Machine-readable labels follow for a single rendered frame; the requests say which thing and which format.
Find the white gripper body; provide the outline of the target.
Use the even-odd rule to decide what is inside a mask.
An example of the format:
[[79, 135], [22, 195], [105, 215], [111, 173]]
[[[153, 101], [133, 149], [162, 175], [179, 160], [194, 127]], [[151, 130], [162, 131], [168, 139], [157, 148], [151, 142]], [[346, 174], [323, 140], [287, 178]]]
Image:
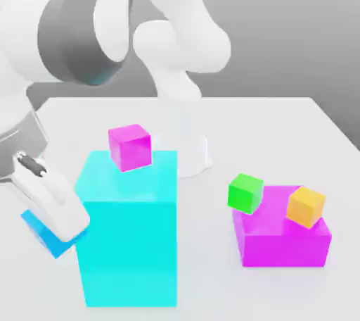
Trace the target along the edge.
[[31, 177], [25, 190], [30, 209], [61, 241], [74, 239], [89, 226], [89, 214], [61, 173]]

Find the small blue cube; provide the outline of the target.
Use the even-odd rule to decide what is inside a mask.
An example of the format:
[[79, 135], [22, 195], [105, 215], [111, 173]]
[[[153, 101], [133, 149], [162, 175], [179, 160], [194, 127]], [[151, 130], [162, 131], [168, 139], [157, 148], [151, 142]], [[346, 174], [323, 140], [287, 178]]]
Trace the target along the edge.
[[21, 218], [26, 222], [33, 235], [55, 259], [75, 245], [87, 232], [87, 229], [85, 229], [75, 238], [64, 242], [47, 228], [30, 210], [23, 212]]

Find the small magenta cube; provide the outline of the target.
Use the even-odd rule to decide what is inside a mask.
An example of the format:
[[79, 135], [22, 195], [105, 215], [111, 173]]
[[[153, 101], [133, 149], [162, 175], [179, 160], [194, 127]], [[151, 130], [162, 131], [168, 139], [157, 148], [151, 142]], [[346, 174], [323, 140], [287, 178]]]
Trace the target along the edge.
[[150, 134], [139, 124], [108, 130], [110, 157], [121, 172], [152, 163]]

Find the small green cube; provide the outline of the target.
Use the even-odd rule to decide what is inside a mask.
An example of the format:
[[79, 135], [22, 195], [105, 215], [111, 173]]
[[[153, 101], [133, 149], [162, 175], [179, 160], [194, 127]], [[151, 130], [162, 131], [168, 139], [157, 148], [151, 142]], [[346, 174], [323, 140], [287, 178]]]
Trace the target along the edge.
[[240, 173], [229, 184], [228, 206], [251, 215], [262, 202], [263, 191], [263, 180]]

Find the small orange cube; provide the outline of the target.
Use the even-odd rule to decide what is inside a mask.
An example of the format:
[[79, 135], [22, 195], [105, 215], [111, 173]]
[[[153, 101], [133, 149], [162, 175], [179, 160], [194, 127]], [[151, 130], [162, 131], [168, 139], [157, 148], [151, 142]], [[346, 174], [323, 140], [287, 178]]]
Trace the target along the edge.
[[326, 196], [301, 186], [288, 198], [287, 219], [311, 229], [322, 217]]

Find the large cyan box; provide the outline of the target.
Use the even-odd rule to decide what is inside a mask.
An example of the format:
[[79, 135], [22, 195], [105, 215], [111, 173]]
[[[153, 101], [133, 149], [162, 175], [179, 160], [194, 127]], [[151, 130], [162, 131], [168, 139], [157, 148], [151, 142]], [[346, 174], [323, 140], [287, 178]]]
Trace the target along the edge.
[[75, 191], [90, 217], [76, 252], [88, 307], [177, 305], [177, 154], [120, 172], [92, 151]]

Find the large magenta box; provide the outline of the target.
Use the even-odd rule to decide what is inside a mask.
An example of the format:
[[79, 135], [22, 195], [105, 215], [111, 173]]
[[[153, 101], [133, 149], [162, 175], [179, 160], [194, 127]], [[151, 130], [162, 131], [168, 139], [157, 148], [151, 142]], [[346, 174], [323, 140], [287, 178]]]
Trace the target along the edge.
[[232, 211], [242, 266], [323, 267], [332, 234], [324, 219], [307, 229], [285, 216], [289, 196], [297, 185], [264, 188], [259, 208], [248, 215]]

